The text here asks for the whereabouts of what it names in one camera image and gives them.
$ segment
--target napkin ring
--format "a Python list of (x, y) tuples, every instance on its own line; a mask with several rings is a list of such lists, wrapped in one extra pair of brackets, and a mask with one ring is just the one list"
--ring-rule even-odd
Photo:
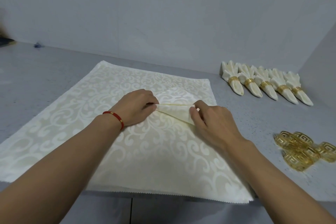
[(282, 94), (284, 90), (286, 89), (289, 89), (287, 85), (280, 85), (278, 88), (277, 88), (277, 91)]
[(231, 84), (232, 81), (239, 81), (237, 76), (232, 76), (229, 78), (228, 83)]
[(301, 87), (295, 87), (295, 88), (292, 88), (292, 92), (293, 92), (294, 94), (298, 93), (298, 92), (301, 91), (301, 90), (302, 90)]
[(246, 81), (244, 82), (245, 86), (247, 87), (250, 83), (255, 82), (252, 78), (246, 79)]
[(264, 90), (267, 85), (271, 85), (272, 86), (272, 84), (269, 81), (263, 81), (260, 84), (260, 88), (262, 88)]

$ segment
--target forearm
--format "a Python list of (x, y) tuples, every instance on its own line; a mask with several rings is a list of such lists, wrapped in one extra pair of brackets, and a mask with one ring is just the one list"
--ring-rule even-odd
[(275, 223), (335, 223), (317, 201), (279, 171), (248, 141), (228, 147), (226, 154), (257, 193)]
[(60, 222), (118, 136), (120, 127), (112, 115), (100, 115), (37, 162), (0, 194), (1, 222)]

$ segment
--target pile of napkin rings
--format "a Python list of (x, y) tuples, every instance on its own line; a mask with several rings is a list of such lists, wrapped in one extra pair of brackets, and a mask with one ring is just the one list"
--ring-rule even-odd
[(305, 171), (320, 158), (327, 162), (336, 161), (336, 147), (331, 143), (322, 142), (317, 145), (301, 132), (289, 133), (282, 131), (274, 135), (275, 143), (284, 149), (283, 159), (296, 171)]

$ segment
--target red string bracelet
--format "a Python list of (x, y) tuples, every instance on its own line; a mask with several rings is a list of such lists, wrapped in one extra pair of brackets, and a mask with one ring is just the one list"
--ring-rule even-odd
[(103, 114), (105, 114), (105, 113), (110, 113), (110, 114), (112, 114), (113, 116), (115, 116), (115, 117), (120, 121), (120, 123), (121, 123), (121, 129), (120, 129), (120, 130), (123, 130), (123, 128), (124, 128), (124, 122), (123, 122), (123, 120), (120, 118), (119, 115), (117, 115), (117, 114), (114, 113), (114, 112), (110, 112), (110, 111), (103, 112)]

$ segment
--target gray countertop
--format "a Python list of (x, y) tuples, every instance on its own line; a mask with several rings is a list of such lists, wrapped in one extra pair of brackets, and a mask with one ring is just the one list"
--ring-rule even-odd
[(294, 105), (282, 96), (278, 101), (266, 94), (258, 99), (247, 89), (243, 96), (238, 96), (217, 74), (58, 48), (35, 49), (31, 44), (3, 47), (0, 48), (0, 142), (69, 90), (102, 60), (125, 67), (209, 79), (217, 104), (232, 112), (244, 137), (253, 141), (266, 158), (316, 200), (336, 201), (336, 163), (321, 160), (304, 173), (296, 172), (284, 162), (273, 140), (273, 133), (281, 130), (301, 131), (316, 143), (328, 141), (336, 145), (334, 112), (316, 99), (312, 99), (314, 106), (308, 107), (303, 103)]

